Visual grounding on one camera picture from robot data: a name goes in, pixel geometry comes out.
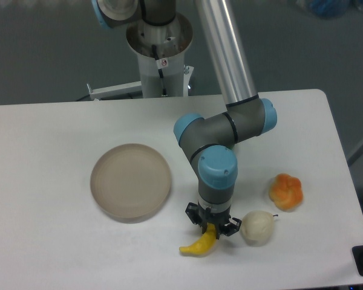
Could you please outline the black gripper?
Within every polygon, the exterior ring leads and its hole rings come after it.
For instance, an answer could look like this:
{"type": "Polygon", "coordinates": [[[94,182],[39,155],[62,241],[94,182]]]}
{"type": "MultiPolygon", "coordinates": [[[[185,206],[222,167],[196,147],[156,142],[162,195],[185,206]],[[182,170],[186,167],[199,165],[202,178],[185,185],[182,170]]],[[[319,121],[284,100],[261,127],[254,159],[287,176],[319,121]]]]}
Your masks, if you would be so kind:
{"type": "Polygon", "coordinates": [[[194,225],[198,225],[205,233],[207,224],[215,226],[216,239],[221,235],[232,236],[237,233],[241,227],[241,219],[230,216],[231,208],[228,207],[225,211],[214,213],[209,208],[203,208],[201,205],[189,202],[185,213],[194,225]]]}

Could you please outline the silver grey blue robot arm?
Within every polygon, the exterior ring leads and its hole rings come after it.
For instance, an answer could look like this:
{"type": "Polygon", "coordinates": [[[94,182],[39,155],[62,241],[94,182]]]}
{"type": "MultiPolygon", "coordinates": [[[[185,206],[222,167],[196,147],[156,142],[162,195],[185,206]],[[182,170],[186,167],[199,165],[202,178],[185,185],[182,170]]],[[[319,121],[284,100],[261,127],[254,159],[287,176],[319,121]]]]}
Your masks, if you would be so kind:
{"type": "MultiPolygon", "coordinates": [[[[187,94],[184,55],[193,30],[175,1],[97,0],[92,5],[100,25],[127,26],[145,98],[187,94]]],[[[187,206],[186,214],[203,231],[213,226],[217,236],[231,236],[241,227],[230,214],[238,174],[232,147],[273,129],[277,114],[255,89],[230,2],[196,1],[195,6],[226,110],[210,118],[186,114],[174,125],[178,145],[198,178],[198,201],[187,206]]]]}

